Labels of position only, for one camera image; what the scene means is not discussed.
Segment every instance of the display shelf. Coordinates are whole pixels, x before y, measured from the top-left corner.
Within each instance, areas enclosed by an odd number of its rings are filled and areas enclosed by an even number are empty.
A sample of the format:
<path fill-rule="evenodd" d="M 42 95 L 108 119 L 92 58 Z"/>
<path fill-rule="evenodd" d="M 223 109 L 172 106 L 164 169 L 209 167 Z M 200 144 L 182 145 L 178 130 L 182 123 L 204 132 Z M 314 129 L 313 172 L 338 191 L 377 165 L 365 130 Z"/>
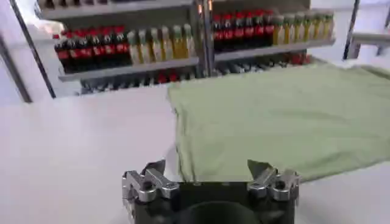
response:
<path fill-rule="evenodd" d="M 84 16 L 106 15 L 123 12 L 134 12 L 140 10 L 166 9 L 191 5 L 190 0 L 156 0 L 156 1 L 137 1 L 108 3 L 107 5 L 91 5 L 83 7 L 68 7 L 65 9 L 44 9 L 38 12 L 42 19 L 60 20 L 67 18 L 77 18 Z"/>
<path fill-rule="evenodd" d="M 308 48 L 329 46 L 329 45 L 332 45 L 333 43 L 335 43 L 335 41 L 336 40 L 334 38 L 332 38 L 329 40 L 316 40 L 316 41 L 309 41 L 309 42 L 304 42 L 304 43 L 284 44 L 284 45 L 262 47 L 262 48 L 256 48 L 256 49 L 246 49 L 246 50 L 241 50 L 241 51 L 215 54 L 214 59 L 216 62 L 229 61 L 229 60 L 236 60 L 236 59 L 240 59 L 240 58 L 250 58 L 250 57 L 279 54 L 279 53 L 285 53 L 285 52 L 291 52 L 291 51 L 300 51 L 300 50 L 305 50 Z"/>
<path fill-rule="evenodd" d="M 164 62 L 156 62 L 156 63 L 150 63 L 144 65 L 99 69 L 99 70 L 78 72 L 72 74 L 65 74 L 61 69 L 60 71 L 61 75 L 59 76 L 59 79 L 63 82 L 70 82 L 70 81 L 83 80 L 83 79 L 95 79 L 95 78 L 110 77 L 116 75 L 151 72 L 151 71 L 170 69 L 170 68 L 183 68 L 187 66 L 196 66 L 198 65 L 198 63 L 199 63 L 199 58 L 194 57 L 194 58 L 177 59 L 177 60 L 164 61 Z"/>

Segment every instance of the green cloth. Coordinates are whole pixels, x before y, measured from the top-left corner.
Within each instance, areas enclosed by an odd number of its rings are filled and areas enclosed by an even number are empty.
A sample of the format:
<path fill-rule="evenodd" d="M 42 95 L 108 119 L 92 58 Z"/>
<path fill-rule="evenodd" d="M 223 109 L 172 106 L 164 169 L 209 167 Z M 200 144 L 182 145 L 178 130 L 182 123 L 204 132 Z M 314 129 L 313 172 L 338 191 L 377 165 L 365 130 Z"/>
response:
<path fill-rule="evenodd" d="M 361 68 L 196 80 L 169 98 L 187 181 L 251 180 L 248 159 L 313 180 L 390 158 L 390 81 Z"/>

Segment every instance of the shelf rack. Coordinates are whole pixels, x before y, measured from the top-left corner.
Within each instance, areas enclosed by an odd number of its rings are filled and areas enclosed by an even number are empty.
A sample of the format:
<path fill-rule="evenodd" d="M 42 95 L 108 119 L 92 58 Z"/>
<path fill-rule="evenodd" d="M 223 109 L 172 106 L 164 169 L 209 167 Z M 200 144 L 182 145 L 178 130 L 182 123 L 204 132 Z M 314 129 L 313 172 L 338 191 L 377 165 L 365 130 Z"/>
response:
<path fill-rule="evenodd" d="M 133 66 L 122 66 L 116 68 L 107 68 L 107 69 L 99 69 L 87 72 L 78 72 L 72 74 L 65 74 L 62 69 L 60 69 L 61 75 L 59 79 L 63 82 L 70 82 L 76 80 L 85 80 L 85 79 L 95 79 L 102 77 L 112 77 L 116 75 L 131 75 L 142 72 L 151 72 L 158 71 L 162 69 L 171 69 L 171 68 L 183 68 L 189 66 L 197 66 L 199 63 L 199 58 L 186 58 L 186 59 L 178 59 L 164 62 L 156 62 L 150 64 L 143 65 L 133 65 Z"/>
<path fill-rule="evenodd" d="M 309 41 L 304 43 L 283 44 L 283 45 L 276 45 L 271 47 L 262 47 L 262 48 L 255 48 L 255 49 L 246 49 L 241 51 L 220 53 L 220 54 L 215 54 L 214 60 L 215 62 L 230 61 L 230 60 L 236 60 L 241 58 L 259 57 L 259 56 L 279 54 L 279 53 L 285 53 L 291 51 L 302 51 L 308 48 L 333 45 L 335 41 L 336 40 L 332 38 L 329 40 L 314 40 L 314 41 Z"/>
<path fill-rule="evenodd" d="M 107 5 L 92 5 L 88 7 L 68 7 L 65 9 L 45 9 L 38 12 L 38 16 L 48 20 L 62 20 L 94 15 L 108 15 L 115 13 L 137 12 L 142 10 L 167 9 L 173 7 L 190 6 L 192 0 L 147 0 L 137 2 L 109 2 Z"/>

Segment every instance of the white table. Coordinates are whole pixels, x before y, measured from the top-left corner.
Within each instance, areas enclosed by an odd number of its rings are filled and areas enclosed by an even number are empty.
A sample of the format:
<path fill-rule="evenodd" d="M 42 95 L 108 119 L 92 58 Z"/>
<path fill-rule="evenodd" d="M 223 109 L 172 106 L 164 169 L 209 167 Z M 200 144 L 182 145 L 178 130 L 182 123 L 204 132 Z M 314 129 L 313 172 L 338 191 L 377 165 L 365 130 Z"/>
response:
<path fill-rule="evenodd" d="M 0 112 L 1 224 L 125 224 L 121 175 L 169 158 L 166 88 L 70 97 Z M 305 183 L 297 224 L 388 224 L 390 163 Z"/>

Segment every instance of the juice bottle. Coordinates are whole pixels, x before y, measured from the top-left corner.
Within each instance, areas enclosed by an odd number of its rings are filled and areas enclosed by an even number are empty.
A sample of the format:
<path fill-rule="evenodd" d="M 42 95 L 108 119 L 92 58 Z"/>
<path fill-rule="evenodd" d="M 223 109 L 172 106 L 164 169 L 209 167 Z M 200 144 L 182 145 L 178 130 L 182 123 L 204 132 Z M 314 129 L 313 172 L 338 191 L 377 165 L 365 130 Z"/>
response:
<path fill-rule="evenodd" d="M 324 38 L 325 30 L 325 16 L 323 13 L 318 12 L 314 16 L 314 39 L 321 40 Z"/>
<path fill-rule="evenodd" d="M 186 37 L 186 46 L 187 46 L 187 56 L 196 57 L 195 44 L 193 34 L 191 32 L 191 26 L 189 24 L 184 25 L 185 37 Z"/>
<path fill-rule="evenodd" d="M 152 48 L 153 48 L 153 57 L 155 61 L 163 61 L 163 53 L 162 53 L 162 46 L 161 41 L 158 38 L 158 32 L 156 28 L 151 29 L 152 34 Z"/>
<path fill-rule="evenodd" d="M 315 14 L 313 12 L 307 12 L 305 14 L 305 41 L 310 41 L 314 39 L 314 16 Z"/>
<path fill-rule="evenodd" d="M 274 36 L 273 45 L 283 44 L 285 42 L 285 28 L 283 27 L 284 16 L 274 17 Z"/>
<path fill-rule="evenodd" d="M 325 22 L 324 22 L 324 38 L 331 38 L 333 35 L 333 27 L 335 26 L 333 21 L 333 12 L 325 13 Z"/>
<path fill-rule="evenodd" d="M 130 48 L 130 57 L 132 60 L 133 65 L 142 64 L 142 58 L 141 58 L 141 52 L 140 47 L 137 43 L 137 39 L 135 36 L 135 31 L 130 31 L 127 34 L 127 39 L 129 41 L 129 48 Z"/>
<path fill-rule="evenodd" d="M 283 27 L 285 28 L 285 44 L 294 43 L 295 38 L 295 26 L 294 26 L 295 15 L 285 15 Z"/>
<path fill-rule="evenodd" d="M 146 31 L 140 30 L 138 35 L 140 36 L 140 51 L 143 63 L 152 63 L 151 49 L 146 41 Z"/>
<path fill-rule="evenodd" d="M 304 13 L 299 12 L 295 15 L 295 43 L 302 42 L 305 38 L 305 26 L 303 25 L 304 20 Z"/>
<path fill-rule="evenodd" d="M 173 60 L 174 58 L 174 51 L 172 46 L 172 41 L 169 37 L 169 30 L 166 26 L 163 26 L 161 29 L 163 33 L 163 60 Z"/>
<path fill-rule="evenodd" d="M 173 39 L 173 48 L 175 58 L 185 58 L 184 44 L 182 29 L 180 26 L 174 26 L 174 39 Z"/>

